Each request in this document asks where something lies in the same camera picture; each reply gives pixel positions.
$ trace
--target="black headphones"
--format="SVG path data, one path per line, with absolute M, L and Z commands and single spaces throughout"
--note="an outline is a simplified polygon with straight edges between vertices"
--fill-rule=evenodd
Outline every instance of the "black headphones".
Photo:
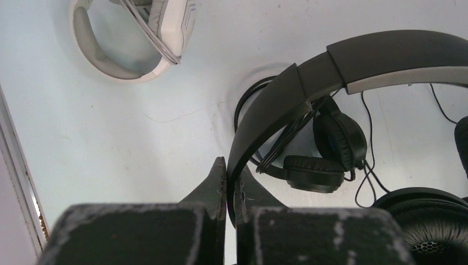
M 284 169 L 268 166 L 261 171 L 286 180 L 294 188 L 333 192 L 343 182 L 344 171 L 360 166 L 366 141 L 357 123 L 341 113 L 328 95 L 343 87 L 353 94 L 409 83 L 468 87 L 468 41 L 433 31 L 386 31 L 332 44 L 300 66 L 288 67 L 259 93 L 237 128 L 227 165 L 231 222 L 235 225 L 236 179 L 277 131 L 319 112 L 313 130 L 324 158 L 288 156 Z M 468 118 L 462 121 L 455 138 L 462 138 L 457 148 L 467 170 Z M 441 190 L 408 188 L 390 192 L 373 207 L 392 214 L 419 264 L 467 263 L 468 203 L 463 199 Z

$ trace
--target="scratch on table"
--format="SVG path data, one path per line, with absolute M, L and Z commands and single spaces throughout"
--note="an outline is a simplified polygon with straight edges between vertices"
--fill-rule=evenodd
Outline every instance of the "scratch on table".
M 389 136 L 390 151 L 392 153 L 393 168 L 395 169 L 395 157 L 393 156 L 392 139 L 390 138 L 389 126 L 387 125 L 387 118 L 385 117 L 385 112 L 382 107 L 382 101 L 380 100 L 379 91 L 377 91 L 377 97 L 379 98 L 380 110 L 382 111 L 382 115 L 384 116 L 385 128 L 387 129 L 387 135 Z
M 174 119 L 171 119 L 171 120 L 164 120 L 164 121 L 155 120 L 155 119 L 151 118 L 150 116 L 146 115 L 144 112 L 143 112 L 143 115 L 144 115 L 145 117 L 147 117 L 148 119 L 154 121 L 155 123 L 170 123 L 170 122 L 172 122 L 172 121 L 179 120 L 179 119 L 181 119 L 181 118 L 185 118 L 185 117 L 187 117 L 187 116 L 189 116 L 189 115 L 195 114 L 195 113 L 197 113 L 197 112 L 199 112 L 199 111 L 202 111 L 202 110 L 204 110 L 204 109 L 211 108 L 211 107 L 214 107 L 214 106 L 216 106 L 216 105 L 219 107 L 221 104 L 223 104 L 223 103 L 228 103 L 228 102 L 231 102 L 231 101 L 233 101 L 233 99 L 226 100 L 226 101 L 223 101 L 223 102 L 219 102 L 219 103 L 216 103 L 216 104 L 212 104 L 212 105 L 209 105 L 209 106 L 207 106 L 207 107 L 194 110 L 193 112 L 184 114 L 184 115 L 182 115 L 182 116 L 179 116 L 179 117 L 174 118 Z

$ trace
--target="white surface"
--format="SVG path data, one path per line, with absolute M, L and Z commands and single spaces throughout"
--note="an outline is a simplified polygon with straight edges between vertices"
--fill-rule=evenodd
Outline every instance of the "white surface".
M 0 9 L 0 80 L 49 227 L 75 203 L 182 199 L 206 177 L 216 156 L 228 156 L 233 111 L 245 89 L 328 44 L 393 29 L 468 39 L 467 1 L 200 0 L 183 63 L 151 82 L 124 85 L 102 77 L 79 54 L 68 5 L 18 0 Z M 132 57 L 143 59 L 149 46 L 125 15 L 107 1 L 90 9 L 103 48 L 130 64 Z M 465 90 L 439 87 L 450 117 L 468 115 Z M 467 196 L 454 126 L 427 88 L 366 92 L 375 171 L 389 189 L 424 186 Z M 337 102 L 368 134 L 359 96 L 340 92 Z M 266 175 L 257 179 L 289 206 L 354 206 L 358 186 L 345 183 L 323 195 L 290 189 Z M 369 203 L 369 195 L 365 187 L 362 201 Z M 232 229 L 226 240 L 226 264 L 232 264 Z
M 18 197 L 0 152 L 0 257 L 2 264 L 34 264 L 37 256 Z

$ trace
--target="white headphones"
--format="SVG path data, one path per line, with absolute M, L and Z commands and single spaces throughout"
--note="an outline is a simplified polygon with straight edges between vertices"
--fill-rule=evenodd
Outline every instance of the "white headphones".
M 150 43 L 161 54 L 150 72 L 136 72 L 112 60 L 99 46 L 87 10 L 93 0 L 72 0 L 73 39 L 83 56 L 97 70 L 114 80 L 139 83 L 151 80 L 170 65 L 180 63 L 195 22 L 195 0 L 110 0 L 121 4 L 136 20 Z

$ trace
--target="headphones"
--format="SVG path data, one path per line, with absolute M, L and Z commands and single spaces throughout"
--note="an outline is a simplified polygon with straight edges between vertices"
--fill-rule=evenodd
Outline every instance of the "headphones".
M 227 165 L 231 222 L 235 224 L 236 218 L 236 179 L 277 131 L 319 113 L 313 131 L 323 158 L 286 156 L 284 169 L 269 166 L 260 172 L 286 180 L 293 188 L 333 192 L 343 182 L 344 171 L 360 167 L 366 141 L 357 123 L 328 95 L 343 87 L 353 94 L 409 83 L 468 87 L 468 41 L 424 30 L 373 33 L 329 45 L 326 52 L 275 77 L 245 112 L 231 146 Z M 458 122 L 455 140 L 467 170 L 468 117 Z M 373 207 L 393 216 L 418 264 L 466 264 L 467 200 L 436 189 L 405 188 L 387 193 Z
M 195 22 L 195 0 L 110 0 L 121 4 L 160 53 L 145 72 L 128 69 L 111 59 L 99 46 L 87 10 L 93 0 L 73 0 L 70 6 L 73 39 L 83 56 L 98 71 L 123 82 L 145 82 L 180 63 Z

